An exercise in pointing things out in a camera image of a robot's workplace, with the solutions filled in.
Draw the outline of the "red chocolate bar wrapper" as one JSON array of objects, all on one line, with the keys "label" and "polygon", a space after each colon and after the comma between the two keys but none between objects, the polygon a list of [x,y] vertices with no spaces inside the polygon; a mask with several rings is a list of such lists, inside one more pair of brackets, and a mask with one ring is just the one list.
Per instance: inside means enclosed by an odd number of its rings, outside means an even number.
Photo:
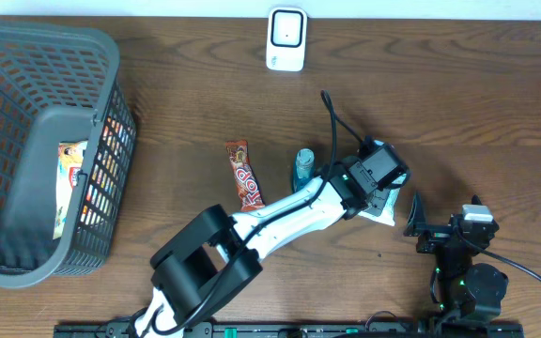
[{"label": "red chocolate bar wrapper", "polygon": [[229,161],[236,182],[237,194],[241,203],[241,212],[249,212],[265,206],[261,191],[250,164],[248,143],[246,140],[225,143]]}]

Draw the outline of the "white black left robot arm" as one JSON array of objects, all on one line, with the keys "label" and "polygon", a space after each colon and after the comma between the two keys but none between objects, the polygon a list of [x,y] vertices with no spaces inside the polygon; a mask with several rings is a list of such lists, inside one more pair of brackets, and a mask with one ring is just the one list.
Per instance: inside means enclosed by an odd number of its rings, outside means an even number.
[{"label": "white black left robot arm", "polygon": [[348,157],[268,206],[232,215],[220,205],[205,209],[151,257],[153,298],[131,319],[131,336],[182,336],[235,298],[268,255],[370,207],[383,208],[408,176],[408,167],[389,155]]}]

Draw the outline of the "white teal wipes pack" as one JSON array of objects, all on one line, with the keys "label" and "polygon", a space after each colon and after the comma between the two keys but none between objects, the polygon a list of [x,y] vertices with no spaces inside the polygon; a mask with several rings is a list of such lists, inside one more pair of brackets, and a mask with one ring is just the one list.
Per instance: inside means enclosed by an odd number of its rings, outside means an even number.
[{"label": "white teal wipes pack", "polygon": [[367,207],[358,215],[367,220],[395,226],[395,204],[404,184],[408,182],[409,174],[403,174],[383,190],[376,190],[367,199]]}]

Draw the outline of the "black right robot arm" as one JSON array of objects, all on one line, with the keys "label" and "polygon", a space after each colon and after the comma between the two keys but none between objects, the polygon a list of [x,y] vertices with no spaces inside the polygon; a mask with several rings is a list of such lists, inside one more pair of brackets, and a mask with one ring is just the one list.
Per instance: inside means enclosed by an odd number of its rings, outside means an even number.
[{"label": "black right robot arm", "polygon": [[449,223],[434,225],[427,221],[421,196],[414,195],[403,235],[417,238],[417,253],[436,258],[429,289],[441,313],[428,320],[432,331],[477,330],[501,314],[508,277],[489,264],[472,262],[498,230],[477,196],[451,215]]}]

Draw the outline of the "teal mouthwash bottle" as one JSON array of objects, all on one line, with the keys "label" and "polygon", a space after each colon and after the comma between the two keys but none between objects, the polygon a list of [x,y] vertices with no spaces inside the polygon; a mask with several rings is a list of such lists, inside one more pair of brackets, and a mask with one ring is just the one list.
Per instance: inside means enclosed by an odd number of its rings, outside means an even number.
[{"label": "teal mouthwash bottle", "polygon": [[292,191],[297,192],[303,188],[312,178],[315,172],[315,155],[309,148],[302,148],[296,155],[293,174]]}]

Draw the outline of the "yellow snack bag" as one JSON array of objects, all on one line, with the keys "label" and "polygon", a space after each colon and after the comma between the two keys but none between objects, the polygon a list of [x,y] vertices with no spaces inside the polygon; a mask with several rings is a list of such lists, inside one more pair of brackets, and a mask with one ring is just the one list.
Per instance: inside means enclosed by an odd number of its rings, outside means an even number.
[{"label": "yellow snack bag", "polygon": [[60,143],[58,145],[58,163],[56,172],[56,213],[53,239],[62,237],[67,220],[72,191],[78,183],[87,141]]}]

